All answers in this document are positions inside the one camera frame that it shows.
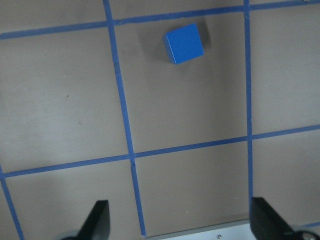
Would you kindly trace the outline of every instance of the gray surface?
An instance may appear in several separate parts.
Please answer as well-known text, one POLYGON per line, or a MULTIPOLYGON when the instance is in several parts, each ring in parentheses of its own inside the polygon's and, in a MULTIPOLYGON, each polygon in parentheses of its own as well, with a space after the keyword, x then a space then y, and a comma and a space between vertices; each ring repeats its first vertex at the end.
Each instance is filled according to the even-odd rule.
POLYGON ((243 5, 243 0, 110 0, 114 19, 243 5))
POLYGON ((97 200, 109 200, 110 240, 140 238, 127 160, 8 178, 7 184, 25 240, 79 230, 97 200))
POLYGON ((0 41, 5 172, 126 154, 107 29, 0 41))
POLYGON ((10 210, 0 186, 0 239, 3 240, 18 240, 19 236, 12 220, 10 210))
POLYGON ((102 0, 2 0, 0 33, 105 21, 102 0))
POLYGON ((136 152, 247 134, 242 13, 128 24, 115 31, 136 152), (204 56, 170 63, 162 36, 194 22, 204 56))
POLYGON ((320 130, 253 142, 254 195, 291 225, 319 221, 320 130))
POLYGON ((320 5, 251 13, 253 133, 320 124, 320 5))
POLYGON ((245 142, 136 159, 148 236, 248 218, 245 142))

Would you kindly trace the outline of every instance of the blue cube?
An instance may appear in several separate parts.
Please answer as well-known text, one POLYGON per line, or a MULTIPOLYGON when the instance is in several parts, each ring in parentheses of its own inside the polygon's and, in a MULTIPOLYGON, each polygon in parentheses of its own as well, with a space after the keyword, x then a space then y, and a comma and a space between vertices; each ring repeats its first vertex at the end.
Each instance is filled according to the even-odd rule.
POLYGON ((163 36, 170 62, 180 64, 204 54, 195 23, 170 31, 163 36))

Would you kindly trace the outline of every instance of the grid square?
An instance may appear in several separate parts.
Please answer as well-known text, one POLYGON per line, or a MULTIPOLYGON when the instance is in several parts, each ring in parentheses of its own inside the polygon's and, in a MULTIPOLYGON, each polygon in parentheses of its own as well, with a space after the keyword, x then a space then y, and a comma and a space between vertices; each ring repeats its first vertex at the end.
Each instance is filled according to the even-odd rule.
POLYGON ((252 128, 320 124, 320 5, 251 13, 252 128))
POLYGON ((19 240, 19 236, 11 217, 10 210, 0 185, 0 239, 2 240, 19 240))
POLYGON ((130 24, 115 32, 136 152, 247 134, 243 14, 130 24), (205 55, 171 64, 162 37, 191 23, 205 55))
POLYGON ((105 20, 102 0, 5 0, 0 33, 105 20))
POLYGON ((110 0, 114 19, 243 5, 243 0, 110 0))
POLYGON ((148 236, 248 218, 246 142, 135 161, 148 236))
POLYGON ((319 221, 320 130, 253 141, 254 195, 290 225, 319 221))
POLYGON ((109 200, 109 239, 141 237, 128 160, 17 176, 7 184, 26 240, 77 232, 97 200, 109 200))
POLYGON ((0 41, 5 172, 127 154, 107 29, 0 41))

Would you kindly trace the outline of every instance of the blue block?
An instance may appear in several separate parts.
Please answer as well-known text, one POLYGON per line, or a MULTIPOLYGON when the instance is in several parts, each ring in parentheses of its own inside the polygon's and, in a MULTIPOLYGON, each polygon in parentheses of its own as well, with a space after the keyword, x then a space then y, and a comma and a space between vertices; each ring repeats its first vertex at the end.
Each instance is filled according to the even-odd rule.
POLYGON ((195 23, 168 32, 163 36, 163 42, 173 64, 180 64, 204 54, 195 23))

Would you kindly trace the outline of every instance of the blue painter's tape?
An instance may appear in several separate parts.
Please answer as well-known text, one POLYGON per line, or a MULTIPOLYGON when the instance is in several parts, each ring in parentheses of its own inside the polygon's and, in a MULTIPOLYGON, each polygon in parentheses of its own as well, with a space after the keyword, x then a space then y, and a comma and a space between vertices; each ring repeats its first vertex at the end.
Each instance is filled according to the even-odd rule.
POLYGON ((121 75, 116 33, 115 33, 114 21, 112 18, 112 12, 111 12, 111 6, 109 3, 109 0, 103 0, 103 6, 104 6, 106 19, 108 22, 108 31, 109 31, 109 38, 110 38, 110 45, 111 45, 112 60, 113 60, 115 78, 116 78, 116 83, 117 83, 119 98, 120 98, 126 144, 128 147, 128 152, 129 152, 130 161, 131 161, 131 175, 132 175, 132 182, 134 187, 135 203, 136 203, 139 224, 140 224, 140 231, 141 231, 141 234, 146 237, 147 236, 146 227, 145 227, 144 215, 142 211, 142 204, 141 204, 141 198, 140 198, 140 192, 139 192, 139 183, 138 183, 138 177, 137 177, 137 171, 136 171, 135 152, 134 152, 134 146, 133 146, 132 137, 131 137, 125 89, 124 89, 122 75, 121 75))
POLYGON ((236 12, 242 12, 242 11, 243 11, 243 6, 228 6, 228 7, 219 7, 219 8, 212 8, 212 9, 195 10, 195 11, 182 11, 182 12, 172 12, 172 13, 157 14, 157 15, 135 16, 135 17, 128 17, 124 19, 115 19, 113 20, 113 24, 118 26, 118 25, 124 25, 124 24, 137 24, 137 23, 147 23, 147 22, 155 22, 155 21, 161 21, 161 20, 170 20, 170 19, 193 18, 193 17, 199 17, 199 16, 236 13, 236 12))
POLYGON ((245 88, 246 88, 246 127, 248 156, 248 197, 249 206, 254 196, 253 147, 252 147, 252 90, 251 90, 251 43, 250 43, 250 6, 244 0, 244 38, 245 38, 245 88))
POLYGON ((312 227, 317 227, 317 226, 320 226, 320 221, 305 224, 305 225, 302 225, 301 227, 312 228, 312 227))
POLYGON ((271 138, 271 137, 276 137, 276 136, 303 133, 303 132, 315 131, 315 130, 320 130, 320 124, 313 125, 313 126, 292 128, 292 129, 281 130, 281 131, 272 131, 272 132, 267 132, 267 133, 255 134, 252 136, 252 139, 254 139, 254 140, 265 139, 265 138, 271 138))
POLYGON ((146 237, 147 232, 146 232, 144 214, 143 214, 143 209, 142 209, 142 204, 141 204, 141 197, 140 197, 140 191, 139 191, 139 182, 138 182, 136 164, 131 165, 131 175, 132 175, 134 196, 136 199, 135 200, 136 208, 138 211, 138 218, 139 218, 139 223, 140 223, 140 231, 141 231, 141 234, 146 237))
POLYGON ((82 166, 109 163, 109 162, 128 160, 128 159, 130 159, 129 155, 109 156, 109 157, 103 157, 103 158, 97 158, 97 159, 91 159, 91 160, 85 160, 85 161, 76 161, 76 162, 70 162, 70 163, 64 163, 64 164, 58 164, 58 165, 52 165, 52 166, 43 166, 43 167, 37 167, 37 168, 31 168, 31 169, 25 169, 25 170, 19 170, 19 171, 12 171, 12 172, 3 173, 3 175, 6 178, 10 178, 10 177, 21 176, 21 175, 37 174, 37 173, 50 172, 50 171, 61 170, 61 169, 77 168, 82 166))
POLYGON ((240 137, 228 138, 228 139, 217 140, 217 141, 208 141, 208 142, 202 142, 202 143, 196 143, 196 144, 190 144, 190 145, 184 145, 184 146, 174 146, 174 147, 168 147, 168 148, 163 148, 158 150, 143 151, 143 152, 138 152, 135 155, 137 158, 142 158, 142 157, 159 155, 159 154, 168 154, 168 153, 174 153, 174 152, 187 151, 191 149, 207 148, 207 147, 233 144, 233 143, 239 143, 239 142, 245 142, 245 141, 247 141, 247 137, 240 136, 240 137))
POLYGON ((11 216, 12 216, 16 231, 17 231, 18 236, 19 236, 19 239, 20 240, 25 240, 22 228, 21 228, 20 223, 19 223, 17 212, 16 212, 16 209, 14 207, 14 203, 13 203, 12 198, 10 196, 10 192, 9 192, 6 180, 5 179, 1 179, 0 181, 1 181, 2 190, 3 190, 4 196, 5 196, 6 202, 8 204, 8 207, 9 207, 9 210, 10 210, 10 213, 11 213, 11 216))
POLYGON ((252 11, 256 11, 256 10, 296 7, 296 6, 310 5, 310 4, 320 4, 320 0, 309 0, 309 1, 288 0, 288 1, 271 2, 271 3, 261 3, 261 4, 251 5, 250 8, 252 11))
POLYGON ((23 37, 30 37, 30 36, 37 36, 37 35, 44 35, 44 34, 72 32, 72 31, 79 31, 79 30, 97 29, 97 28, 105 28, 105 27, 107 27, 106 21, 97 21, 97 22, 90 22, 90 23, 53 26, 53 27, 45 27, 45 28, 22 30, 22 31, 12 31, 12 32, 1 33, 0 40, 23 38, 23 37))

